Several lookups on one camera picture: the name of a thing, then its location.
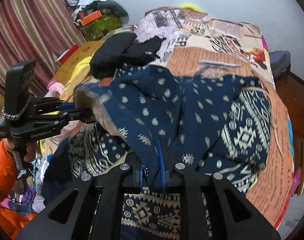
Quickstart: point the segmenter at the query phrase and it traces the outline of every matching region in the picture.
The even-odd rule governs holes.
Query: pile of clothes
[[[126,10],[113,0],[67,0],[67,2],[74,9],[71,18],[77,26],[84,17],[96,11],[100,11],[101,14],[113,12],[120,17],[128,16]]]

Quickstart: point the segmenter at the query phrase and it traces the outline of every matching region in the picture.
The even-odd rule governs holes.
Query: curtain
[[[6,71],[23,60],[37,59],[31,92],[44,95],[57,71],[55,60],[72,45],[84,43],[67,9],[67,0],[0,2],[0,92]]]

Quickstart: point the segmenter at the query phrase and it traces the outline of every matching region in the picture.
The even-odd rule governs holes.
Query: folded black fabric
[[[132,45],[136,37],[134,33],[119,33],[108,38],[90,62],[92,75],[97,79],[112,77],[115,70],[123,65],[121,54]]]
[[[156,52],[165,38],[155,36],[143,43],[132,44],[136,37],[134,33],[119,33],[108,38],[90,62],[92,75],[97,79],[113,77],[115,70],[122,68],[124,63],[144,66],[159,58]]]
[[[144,66],[155,58],[160,58],[156,52],[160,49],[162,42],[158,36],[143,43],[137,43],[130,46],[125,53],[121,55],[121,61],[133,66]]]

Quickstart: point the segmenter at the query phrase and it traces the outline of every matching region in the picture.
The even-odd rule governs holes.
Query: blue patterned fabric
[[[104,106],[122,138],[96,122],[65,139],[45,173],[45,203],[81,174],[102,174],[134,150],[149,188],[124,195],[121,239],[180,239],[180,195],[150,191],[162,187],[159,139],[168,143],[178,162],[201,173],[219,171],[247,192],[265,166],[270,145],[268,102],[262,92],[242,91],[261,88],[257,78],[173,77],[158,66],[124,67],[116,77],[109,87],[81,84],[79,92],[84,92],[84,102],[91,97]],[[211,237],[208,212],[206,217]]]
[[[265,167],[269,103],[262,92],[241,91],[262,88],[257,78],[173,77],[161,66],[125,66],[116,76],[109,87],[80,84],[75,97],[82,92],[104,106],[122,139],[145,165],[150,189],[162,186],[154,143],[159,139],[168,142],[178,162],[202,173],[222,172],[243,192]]]

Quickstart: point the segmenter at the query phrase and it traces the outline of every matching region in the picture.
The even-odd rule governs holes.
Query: black cloth
[[[127,11],[119,5],[116,1],[106,0],[106,1],[94,1],[91,4],[88,4],[82,11],[86,12],[92,9],[94,12],[99,10],[111,10],[120,17],[127,17]]]
[[[155,58],[160,58],[156,52],[164,40],[165,38],[161,39],[155,36],[143,43],[133,44],[126,50],[126,53],[121,55],[121,61],[133,66],[144,66]]]
[[[117,68],[122,68],[121,54],[132,45],[136,37],[134,33],[119,33],[108,38],[91,59],[92,75],[97,79],[112,77]]]
[[[136,37],[134,33],[119,33],[108,38],[90,62],[92,75],[97,79],[113,77],[116,69],[122,68],[124,63],[144,66],[159,58],[156,52],[165,38],[155,36],[143,43],[133,44]]]

